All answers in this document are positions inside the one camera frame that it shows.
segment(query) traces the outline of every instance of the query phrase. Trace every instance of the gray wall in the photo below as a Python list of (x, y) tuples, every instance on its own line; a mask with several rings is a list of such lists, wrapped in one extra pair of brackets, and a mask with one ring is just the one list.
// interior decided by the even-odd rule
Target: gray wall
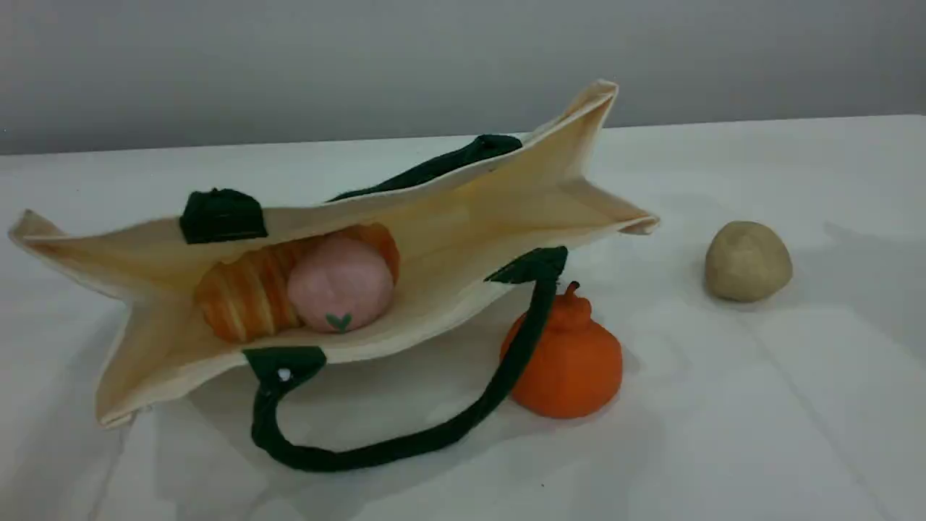
[(923, 0), (0, 0), (0, 153), (926, 111)]

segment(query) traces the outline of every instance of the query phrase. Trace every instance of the white table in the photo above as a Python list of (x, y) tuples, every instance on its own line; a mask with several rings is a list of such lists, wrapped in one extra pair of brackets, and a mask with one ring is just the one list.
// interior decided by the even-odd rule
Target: white table
[[(191, 190), (306, 205), (468, 137), (0, 158), (0, 216), (95, 233), (182, 210)], [(926, 519), (926, 117), (607, 130), (590, 177), (663, 218), (575, 252), (625, 344), (619, 399), (556, 422), (503, 404), (456, 446), (369, 471), (303, 475), (248, 437), (246, 369), (102, 431), (95, 379), (123, 308), (0, 243), (4, 519)], [(727, 221), (774, 228), (795, 279), (718, 303), (702, 261)], [(479, 394), (524, 292), (427, 346), (336, 367), (283, 428), (350, 447)]]

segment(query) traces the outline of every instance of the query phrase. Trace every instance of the orange toy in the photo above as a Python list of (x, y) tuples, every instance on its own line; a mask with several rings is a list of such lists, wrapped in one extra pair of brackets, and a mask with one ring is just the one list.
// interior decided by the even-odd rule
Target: orange toy
[[(594, 413), (620, 389), (620, 342), (592, 320), (592, 304), (575, 294), (578, 288), (573, 282), (565, 295), (556, 297), (533, 357), (511, 392), (517, 403), (541, 416)], [(523, 321), (521, 316), (511, 326), (502, 356)]]
[[(399, 251), (389, 229), (357, 224), (332, 232), (365, 242), (380, 252), (393, 276), (399, 276)], [(276, 335), (302, 321), (286, 296), (289, 274), (325, 235), (248, 251), (229, 264), (218, 263), (199, 281), (194, 301), (217, 337), (234, 343)]]

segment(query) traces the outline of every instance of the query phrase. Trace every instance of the pink ball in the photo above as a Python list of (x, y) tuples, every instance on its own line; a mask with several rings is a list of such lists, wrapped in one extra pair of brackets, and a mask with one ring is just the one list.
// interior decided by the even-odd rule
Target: pink ball
[(331, 236), (295, 265), (286, 293), (309, 327), (343, 333), (386, 311), (393, 299), (393, 276), (376, 248)]

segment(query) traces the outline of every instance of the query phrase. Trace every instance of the green heart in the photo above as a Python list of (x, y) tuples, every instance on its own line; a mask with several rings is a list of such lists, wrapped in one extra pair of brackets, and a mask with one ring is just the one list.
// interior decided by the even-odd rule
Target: green heart
[(328, 324), (331, 324), (334, 329), (337, 329), (338, 332), (343, 333), (347, 330), (347, 326), (350, 325), (351, 317), (350, 313), (345, 316), (338, 318), (332, 314), (325, 315), (325, 318), (328, 319)]

